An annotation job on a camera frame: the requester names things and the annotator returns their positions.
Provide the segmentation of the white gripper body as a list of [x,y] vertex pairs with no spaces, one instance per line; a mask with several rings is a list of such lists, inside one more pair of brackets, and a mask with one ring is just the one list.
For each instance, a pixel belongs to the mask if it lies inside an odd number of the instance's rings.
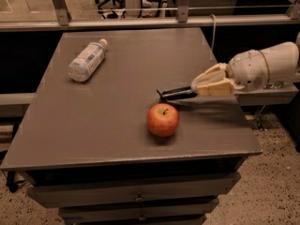
[[266,59],[256,50],[234,56],[228,63],[227,73],[237,91],[252,92],[261,89],[269,80]]

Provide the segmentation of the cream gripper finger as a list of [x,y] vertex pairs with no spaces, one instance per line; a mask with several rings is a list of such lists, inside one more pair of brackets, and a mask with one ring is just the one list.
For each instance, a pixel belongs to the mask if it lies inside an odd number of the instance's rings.
[[244,85],[236,83],[232,79],[223,79],[218,82],[206,82],[195,86],[195,92],[199,96],[226,97],[235,90],[243,89]]
[[227,65],[218,63],[207,69],[204,73],[198,75],[191,83],[192,88],[200,88],[203,86],[225,87],[230,83],[227,79]]

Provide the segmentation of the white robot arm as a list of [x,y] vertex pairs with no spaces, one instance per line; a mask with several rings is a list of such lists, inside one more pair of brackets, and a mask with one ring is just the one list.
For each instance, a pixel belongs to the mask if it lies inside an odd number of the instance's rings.
[[199,96],[228,96],[235,91],[252,92],[269,83],[298,82],[299,47],[284,42],[263,50],[249,50],[228,63],[217,63],[198,75],[191,90]]

